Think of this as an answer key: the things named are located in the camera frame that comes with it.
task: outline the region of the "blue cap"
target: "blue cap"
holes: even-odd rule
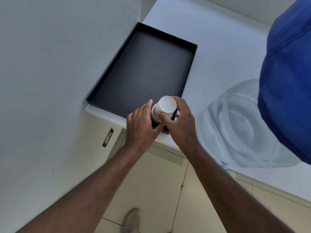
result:
[[[311,0],[297,0],[270,29],[258,108],[278,140],[311,165]]]

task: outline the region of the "shoe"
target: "shoe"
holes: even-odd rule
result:
[[[120,233],[139,233],[139,210],[132,208],[123,219]]]

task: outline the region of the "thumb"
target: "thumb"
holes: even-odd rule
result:
[[[164,128],[164,123],[161,123],[154,129],[154,132],[157,134],[157,136],[162,132],[163,128]]]
[[[166,115],[166,113],[163,113],[162,111],[158,111],[158,116],[161,119],[161,121],[166,125],[169,126],[173,121]]]

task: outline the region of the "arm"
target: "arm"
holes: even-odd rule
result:
[[[196,171],[226,231],[293,233],[208,155],[197,139],[190,108],[185,100],[174,99],[180,111],[177,121],[170,120],[165,113],[159,113],[159,117]]]
[[[127,117],[125,145],[107,163],[18,233],[94,232],[122,181],[164,127],[151,128],[151,104],[152,100]]]

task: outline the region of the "white paper cup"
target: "white paper cup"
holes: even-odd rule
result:
[[[172,118],[173,113],[177,108],[177,103],[175,99],[171,96],[163,96],[158,103],[156,103],[151,110],[151,118],[158,122],[162,123],[161,119],[157,115],[157,111],[164,112],[169,118]]]

